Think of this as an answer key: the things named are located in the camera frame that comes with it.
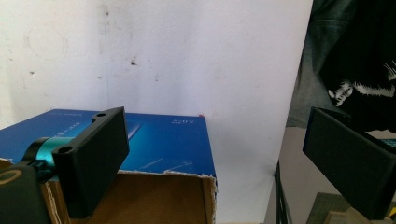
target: mounting hole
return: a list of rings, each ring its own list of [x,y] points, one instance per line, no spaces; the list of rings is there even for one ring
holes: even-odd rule
[[[58,153],[67,153],[72,149],[73,149],[72,147],[61,147],[58,149]]]
[[[0,185],[9,183],[22,175],[21,170],[9,170],[0,174]]]

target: wall stain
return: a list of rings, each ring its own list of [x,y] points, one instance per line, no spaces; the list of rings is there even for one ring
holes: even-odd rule
[[[131,60],[131,65],[137,65],[137,63],[136,63],[136,57],[134,57],[134,58]]]

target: cardboard box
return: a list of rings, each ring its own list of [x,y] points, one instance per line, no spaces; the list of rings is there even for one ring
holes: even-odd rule
[[[73,137],[95,111],[54,109],[0,130],[0,167],[40,137]],[[71,219],[55,176],[43,184],[53,223],[215,223],[217,179],[205,118],[126,114],[130,153],[93,216]]]

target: black fabric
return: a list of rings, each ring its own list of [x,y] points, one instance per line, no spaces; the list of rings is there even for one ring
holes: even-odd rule
[[[396,1],[359,0],[320,71],[332,101],[363,131],[396,132]]]

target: black bracket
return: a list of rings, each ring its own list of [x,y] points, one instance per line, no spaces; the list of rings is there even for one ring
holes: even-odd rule
[[[59,176],[69,216],[92,216],[129,153],[124,109],[93,116],[82,133],[51,150],[54,164],[37,158],[46,141],[36,140],[19,163],[0,170],[1,223],[50,223],[39,182],[54,175]]]

